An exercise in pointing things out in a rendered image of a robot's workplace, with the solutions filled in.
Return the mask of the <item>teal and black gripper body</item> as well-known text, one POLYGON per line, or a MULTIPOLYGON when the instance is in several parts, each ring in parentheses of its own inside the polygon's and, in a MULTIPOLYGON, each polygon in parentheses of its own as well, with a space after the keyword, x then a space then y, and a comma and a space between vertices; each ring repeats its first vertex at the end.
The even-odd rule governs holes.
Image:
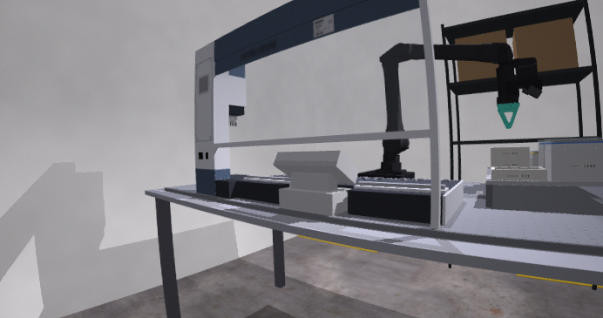
POLYGON ((508 82, 508 81, 515 81, 515 80, 505 80, 504 82, 498 83, 497 105, 498 104, 518 103, 518 95, 507 96, 506 82, 508 82), (508 101, 508 102, 506 102, 506 101, 508 101))

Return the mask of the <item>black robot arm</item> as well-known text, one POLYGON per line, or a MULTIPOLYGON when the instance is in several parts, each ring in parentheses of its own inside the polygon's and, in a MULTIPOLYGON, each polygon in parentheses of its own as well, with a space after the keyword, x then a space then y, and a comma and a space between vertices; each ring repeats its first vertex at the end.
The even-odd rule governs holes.
MULTIPOLYGON (((478 61, 498 64, 500 67, 496 69, 497 83, 505 80, 515 80, 514 68, 516 67, 518 80, 506 82, 507 96, 518 95, 519 97, 518 87, 521 85, 523 85, 522 92, 526 95, 539 98, 542 93, 542 78, 538 77, 536 58, 513 59, 512 48, 509 44, 433 44, 433 46, 435 60, 478 61)), ((392 175, 407 173, 407 170, 402 169, 399 153, 409 149, 409 145, 409 139, 384 139, 383 162, 381 162, 381 168, 376 169, 375 173, 392 175)))

